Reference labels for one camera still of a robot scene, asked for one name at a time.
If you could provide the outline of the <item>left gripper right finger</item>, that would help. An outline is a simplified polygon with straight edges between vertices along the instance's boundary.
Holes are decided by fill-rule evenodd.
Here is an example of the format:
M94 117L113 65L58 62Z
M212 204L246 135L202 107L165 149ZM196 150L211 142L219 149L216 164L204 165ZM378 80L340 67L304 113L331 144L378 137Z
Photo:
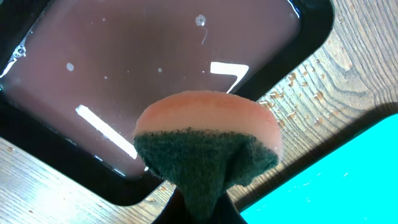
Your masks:
M227 193L223 194L216 203L214 223L216 224L247 224L240 215Z

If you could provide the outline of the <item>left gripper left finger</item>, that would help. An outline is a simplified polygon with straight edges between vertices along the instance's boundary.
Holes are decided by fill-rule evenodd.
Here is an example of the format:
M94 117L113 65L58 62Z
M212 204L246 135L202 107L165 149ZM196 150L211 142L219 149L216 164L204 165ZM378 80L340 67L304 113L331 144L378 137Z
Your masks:
M186 224L190 216L182 193L176 188L160 215L152 224Z

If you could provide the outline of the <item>teal plastic serving tray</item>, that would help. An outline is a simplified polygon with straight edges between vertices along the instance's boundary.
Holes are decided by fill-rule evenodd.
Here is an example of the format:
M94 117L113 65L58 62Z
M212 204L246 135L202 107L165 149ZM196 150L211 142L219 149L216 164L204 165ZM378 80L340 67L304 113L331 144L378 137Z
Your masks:
M397 224L397 115L241 212L247 223Z

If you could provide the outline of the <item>red and green sponge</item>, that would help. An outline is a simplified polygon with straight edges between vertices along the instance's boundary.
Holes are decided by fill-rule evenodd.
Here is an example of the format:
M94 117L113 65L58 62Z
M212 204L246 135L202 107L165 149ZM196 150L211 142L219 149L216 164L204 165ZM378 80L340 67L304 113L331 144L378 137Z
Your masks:
M197 223L210 220L230 187L249 185L284 155L269 109L218 91L184 91L153 103L132 135L144 164L176 185Z

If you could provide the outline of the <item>black tray with maroon liner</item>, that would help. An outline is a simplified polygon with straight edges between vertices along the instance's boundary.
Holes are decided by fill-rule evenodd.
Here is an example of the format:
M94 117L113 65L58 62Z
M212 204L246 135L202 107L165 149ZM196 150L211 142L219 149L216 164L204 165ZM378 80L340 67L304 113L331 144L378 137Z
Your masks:
M258 100L329 36L330 0L1 2L1 137L121 206L161 180L132 145L166 96Z

